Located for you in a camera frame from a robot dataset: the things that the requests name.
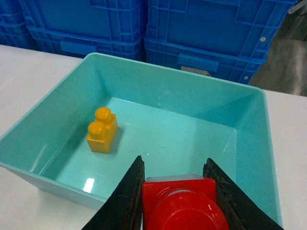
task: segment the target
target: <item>stacked crates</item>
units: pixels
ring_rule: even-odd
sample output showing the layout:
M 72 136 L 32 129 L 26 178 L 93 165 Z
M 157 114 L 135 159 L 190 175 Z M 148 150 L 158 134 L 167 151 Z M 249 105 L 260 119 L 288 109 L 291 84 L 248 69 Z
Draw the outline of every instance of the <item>stacked crates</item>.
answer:
M 38 50 L 17 0 L 0 0 L 0 44 Z
M 144 0 L 18 1 L 42 51 L 79 58 L 99 52 L 144 59 Z
M 297 0 L 149 0 L 147 62 L 248 84 Z

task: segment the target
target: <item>white table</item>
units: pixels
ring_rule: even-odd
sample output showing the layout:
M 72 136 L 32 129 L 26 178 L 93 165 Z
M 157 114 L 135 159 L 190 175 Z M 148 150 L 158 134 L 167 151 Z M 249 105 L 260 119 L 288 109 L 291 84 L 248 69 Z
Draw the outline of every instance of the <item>white table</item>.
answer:
M 0 136 L 81 59 L 0 45 Z M 307 97 L 267 95 L 283 227 L 307 226 Z M 96 213 L 0 167 L 0 229 L 81 229 Z

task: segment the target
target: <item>yellow toy block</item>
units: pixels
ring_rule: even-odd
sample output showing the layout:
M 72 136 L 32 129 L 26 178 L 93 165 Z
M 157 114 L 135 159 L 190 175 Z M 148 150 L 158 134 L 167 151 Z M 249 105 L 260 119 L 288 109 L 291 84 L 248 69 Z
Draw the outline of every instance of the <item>yellow toy block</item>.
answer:
M 109 153 L 118 125 L 116 115 L 108 108 L 99 108 L 96 120 L 88 126 L 87 143 L 92 152 Z

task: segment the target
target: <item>crate handle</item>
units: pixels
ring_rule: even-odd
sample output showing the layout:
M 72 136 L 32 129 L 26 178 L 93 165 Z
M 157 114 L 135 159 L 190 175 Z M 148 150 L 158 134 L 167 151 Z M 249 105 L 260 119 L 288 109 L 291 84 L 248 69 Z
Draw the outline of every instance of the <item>crate handle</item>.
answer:
M 207 60 L 204 58 L 189 56 L 185 54 L 179 54 L 177 63 L 182 66 L 192 67 L 196 69 L 203 69 L 208 72 L 217 72 L 219 66 L 218 61 Z
M 91 44 L 82 44 L 75 41 L 60 41 L 61 49 L 65 52 L 88 55 L 97 52 L 97 47 Z
M 207 1 L 207 2 L 229 5 L 229 6 L 240 6 L 241 4 L 241 0 L 201 0 L 201 1 Z

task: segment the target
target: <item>red toy object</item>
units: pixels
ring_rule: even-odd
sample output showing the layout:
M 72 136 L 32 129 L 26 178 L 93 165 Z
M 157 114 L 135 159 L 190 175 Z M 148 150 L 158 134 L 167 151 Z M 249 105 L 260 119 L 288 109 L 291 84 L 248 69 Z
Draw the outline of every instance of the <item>red toy object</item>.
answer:
M 145 181 L 142 199 L 144 230 L 229 230 L 213 179 Z

